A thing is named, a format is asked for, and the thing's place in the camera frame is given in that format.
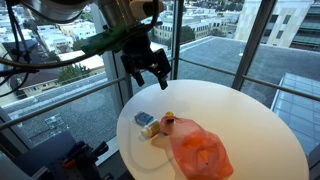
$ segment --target white building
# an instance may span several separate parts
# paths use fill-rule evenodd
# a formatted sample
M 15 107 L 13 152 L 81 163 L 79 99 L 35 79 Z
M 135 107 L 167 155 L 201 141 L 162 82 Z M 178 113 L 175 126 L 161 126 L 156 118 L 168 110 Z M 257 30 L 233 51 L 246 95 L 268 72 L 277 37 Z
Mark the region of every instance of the white building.
M 208 35 L 226 36 L 228 29 L 228 18 L 218 16 L 212 9 L 189 10 L 182 18 L 182 26 L 189 26 L 195 34 L 195 40 Z M 169 40 L 172 36 L 173 16 L 170 13 L 162 13 L 161 26 L 153 28 L 154 35 L 160 42 Z
M 0 11 L 0 28 L 4 27 L 11 30 L 11 22 L 7 10 Z M 24 9 L 16 6 L 13 8 L 13 13 L 19 23 L 19 26 L 23 29 L 23 22 L 28 19 L 25 17 Z
M 53 25 L 37 26 L 41 41 L 45 44 L 49 52 L 56 54 L 70 52 L 73 47 L 73 39 L 62 34 Z
M 226 11 L 223 12 L 223 16 L 228 18 L 229 23 L 237 23 L 239 21 L 240 12 Z
M 234 39 L 247 41 L 261 0 L 246 0 Z M 267 24 L 261 42 L 289 47 L 313 0 L 279 0 Z
M 58 57 L 61 61 L 67 61 L 69 59 L 84 55 L 83 51 L 73 51 L 69 53 L 59 54 Z M 94 55 L 83 61 L 76 63 L 80 66 L 86 66 L 90 69 L 90 75 L 96 75 L 105 71 L 103 59 L 99 55 Z
M 64 35 L 72 37 L 74 41 L 96 35 L 94 24 L 84 20 L 76 20 L 73 23 L 58 24 L 57 26 Z
M 21 29 L 24 40 L 30 40 L 34 38 L 34 34 L 30 29 Z M 0 41 L 3 43 L 15 42 L 14 35 L 7 28 L 0 28 Z

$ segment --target rooftop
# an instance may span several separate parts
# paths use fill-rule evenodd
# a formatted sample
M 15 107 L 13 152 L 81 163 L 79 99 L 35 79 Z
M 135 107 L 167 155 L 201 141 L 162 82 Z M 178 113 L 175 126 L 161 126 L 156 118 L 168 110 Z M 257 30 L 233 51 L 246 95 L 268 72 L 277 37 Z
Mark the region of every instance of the rooftop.
M 43 84 L 49 81 L 56 80 L 58 78 L 59 69 L 60 68 L 42 69 L 38 73 L 35 73 L 35 74 L 30 73 L 28 80 L 20 89 L 25 89 L 30 86 Z
M 61 59 L 61 61 L 66 61 L 78 56 L 84 55 L 83 51 L 73 51 L 69 53 L 64 54 L 58 54 L 58 57 Z M 87 58 L 83 61 L 80 61 L 78 64 L 81 66 L 86 66 L 89 69 L 96 69 L 103 67 L 103 59 L 99 55 L 92 56 L 90 58 Z
M 181 58 L 235 73 L 241 60 L 239 54 L 244 52 L 246 42 L 207 37 L 197 41 L 197 45 L 191 44 L 189 47 L 181 48 Z M 260 45 L 251 65 L 249 76 L 279 84 L 282 77 L 289 72 L 320 81 L 319 57 L 319 52 Z M 180 62 L 178 78 L 207 80 L 226 86 L 231 86 L 233 81 L 233 76 L 194 67 L 186 62 Z M 246 82 L 242 91 L 250 94 L 267 107 L 271 106 L 276 93 L 273 89 L 266 90 L 263 86 L 251 82 Z

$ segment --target black cable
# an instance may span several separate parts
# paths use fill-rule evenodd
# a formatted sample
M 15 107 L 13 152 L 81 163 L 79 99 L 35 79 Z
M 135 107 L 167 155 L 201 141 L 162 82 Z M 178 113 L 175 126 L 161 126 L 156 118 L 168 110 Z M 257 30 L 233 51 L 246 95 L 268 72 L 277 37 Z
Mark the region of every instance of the black cable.
M 18 35 L 17 35 L 17 30 L 18 30 L 18 33 L 20 35 L 20 38 L 21 38 L 21 41 L 23 42 L 24 44 L 24 48 L 25 48 L 25 51 L 26 51 L 26 55 L 25 57 L 27 58 L 27 62 L 28 64 L 30 63 L 30 53 L 28 51 L 28 47 L 26 47 L 26 44 L 25 44 L 25 39 L 23 37 L 23 34 L 22 34 L 22 31 L 21 31 L 21 28 L 19 26 L 19 23 L 17 21 L 17 19 L 15 18 L 14 16 L 14 13 L 13 13 L 13 10 L 12 10 L 12 7 L 10 5 L 8 5 L 8 14 L 9 14 L 9 18 L 10 18 L 10 23 L 11 23 L 11 28 L 12 28 L 12 33 L 14 35 L 14 38 L 15 38 L 15 43 L 16 43 L 16 50 L 17 50 L 17 54 L 16 54 L 16 61 L 19 62 L 19 59 L 20 59 L 20 45 L 19 45 L 19 39 L 18 39 Z M 16 67 L 14 67 L 12 70 L 11 70 L 11 74 L 9 76 L 7 76 L 1 83 L 0 83 L 0 86 L 2 86 L 4 83 L 6 83 L 16 72 Z M 4 97 L 4 96 L 7 96 L 17 90 L 19 90 L 19 88 L 21 88 L 24 83 L 27 81 L 29 77 L 29 73 L 27 72 L 24 76 L 24 79 L 23 81 L 17 86 L 15 87 L 14 89 L 12 89 L 11 91 L 7 92 L 7 93 L 4 93 L 4 94 L 1 94 L 0 95 L 0 98 L 1 97 Z
M 17 31 L 16 31 L 16 27 L 15 27 L 15 17 L 14 17 L 14 13 L 12 10 L 12 7 L 10 5 L 7 5 L 7 10 L 8 10 L 8 15 L 9 15 L 9 19 L 10 19 L 10 24 L 11 24 L 11 29 L 12 29 L 12 33 L 14 36 L 14 40 L 15 40 L 15 44 L 16 44 L 16 49 L 19 53 L 20 51 L 20 46 L 19 46 L 19 39 L 18 39 L 18 35 L 17 35 Z M 16 61 L 18 62 L 20 59 L 20 54 L 17 55 Z M 16 72 L 16 67 L 13 67 L 13 69 L 11 70 L 10 75 L 8 75 L 3 81 L 0 82 L 0 86 L 2 86 L 4 83 L 6 83 Z
M 153 0 L 153 15 L 152 15 L 152 20 L 149 24 L 150 30 L 156 25 L 158 21 L 158 16 L 159 16 L 159 0 Z
M 153 16 L 152 16 L 152 20 L 151 23 L 148 24 L 147 28 L 137 28 L 135 30 L 133 30 L 131 33 L 124 35 L 122 37 L 119 37 L 117 39 L 117 42 L 115 44 L 120 44 L 121 42 L 124 42 L 125 40 L 132 38 L 134 36 L 138 36 L 140 35 L 140 33 L 145 33 L 150 31 L 153 26 L 157 23 L 157 19 L 158 19 L 158 15 L 159 15 L 159 0 L 153 0 Z M 67 65 L 71 65 L 77 62 L 80 62 L 82 60 L 85 60 L 87 58 L 90 58 L 94 55 L 97 54 L 103 54 L 107 49 L 114 47 L 115 44 L 110 44 L 106 47 L 97 49 L 94 52 L 88 53 L 88 54 L 84 54 L 82 56 L 78 56 L 76 58 L 73 59 L 69 59 L 67 61 L 62 61 L 62 62 L 58 62 L 58 63 L 50 63 L 50 64 L 23 64 L 23 63 L 17 63 L 17 62 L 13 62 L 13 61 L 8 61 L 6 59 L 1 58 L 0 59 L 0 63 L 8 65 L 8 66 L 13 66 L 13 67 L 19 67 L 19 68 L 23 68 L 23 69 L 51 69 L 51 68 L 58 68 L 58 67 L 62 67 L 62 66 L 67 66 Z
M 24 85 L 24 83 L 27 81 L 28 77 L 29 77 L 29 73 L 26 73 L 26 74 L 24 75 L 24 79 L 23 79 L 23 81 L 21 82 L 21 84 L 19 84 L 17 87 L 15 87 L 14 89 L 12 89 L 11 91 L 9 91 L 9 92 L 7 92 L 7 93 L 5 93 L 5 94 L 1 94 L 1 95 L 0 95 L 0 98 L 1 98 L 1 97 L 4 97 L 4 96 L 7 96 L 7 95 L 9 95 L 9 94 L 11 94 L 11 93 L 19 90 L 19 88 L 21 88 L 21 87 Z

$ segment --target plastic bag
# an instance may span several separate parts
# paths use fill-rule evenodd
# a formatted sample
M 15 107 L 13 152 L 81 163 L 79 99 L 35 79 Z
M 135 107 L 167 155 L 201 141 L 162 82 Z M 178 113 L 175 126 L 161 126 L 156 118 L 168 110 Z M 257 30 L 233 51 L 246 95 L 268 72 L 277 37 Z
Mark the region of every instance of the plastic bag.
M 219 137 L 193 120 L 164 116 L 160 131 L 169 135 L 174 158 L 188 179 L 222 180 L 233 173 Z

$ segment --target round white table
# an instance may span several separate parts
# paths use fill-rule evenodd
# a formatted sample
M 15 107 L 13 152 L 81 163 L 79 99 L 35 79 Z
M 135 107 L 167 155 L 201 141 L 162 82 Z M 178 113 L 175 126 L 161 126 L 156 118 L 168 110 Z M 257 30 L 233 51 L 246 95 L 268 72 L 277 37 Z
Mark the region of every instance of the round white table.
M 229 87 L 196 80 L 169 81 L 134 95 L 117 125 L 121 157 L 137 180 L 186 179 L 176 164 L 168 137 L 145 140 L 133 116 L 144 111 L 161 119 L 167 111 L 193 119 L 217 134 L 234 173 L 232 180 L 307 180 L 307 160 L 300 143 L 270 109 Z

